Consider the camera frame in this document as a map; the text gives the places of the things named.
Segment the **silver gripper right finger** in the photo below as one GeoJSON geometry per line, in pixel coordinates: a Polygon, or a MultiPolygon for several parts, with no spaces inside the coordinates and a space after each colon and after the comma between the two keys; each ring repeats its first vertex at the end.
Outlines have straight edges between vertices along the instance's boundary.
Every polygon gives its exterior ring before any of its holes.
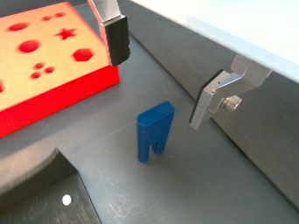
{"type": "Polygon", "coordinates": [[[271,69],[238,54],[231,64],[231,73],[221,70],[201,90],[191,114],[191,126],[198,130],[219,109],[233,112],[242,103],[239,95],[258,88],[271,72],[271,69]]]}

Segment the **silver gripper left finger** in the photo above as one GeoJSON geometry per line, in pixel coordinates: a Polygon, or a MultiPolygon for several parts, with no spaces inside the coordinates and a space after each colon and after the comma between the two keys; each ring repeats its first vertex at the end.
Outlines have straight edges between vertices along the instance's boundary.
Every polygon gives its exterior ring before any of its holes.
{"type": "Polygon", "coordinates": [[[118,0],[88,0],[88,5],[98,19],[110,65],[116,67],[130,57],[127,17],[120,12],[118,0]]]}

